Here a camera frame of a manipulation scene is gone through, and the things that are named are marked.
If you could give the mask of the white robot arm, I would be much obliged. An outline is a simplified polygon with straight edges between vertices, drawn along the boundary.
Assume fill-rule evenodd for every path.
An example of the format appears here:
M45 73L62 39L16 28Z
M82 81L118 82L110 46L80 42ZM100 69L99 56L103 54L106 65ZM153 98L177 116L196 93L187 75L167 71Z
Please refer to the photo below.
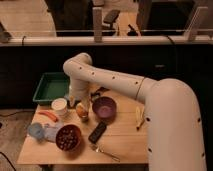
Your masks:
M96 68L87 53L66 60L63 70L75 100L96 83L145 104L149 171L207 171L199 103L186 83Z

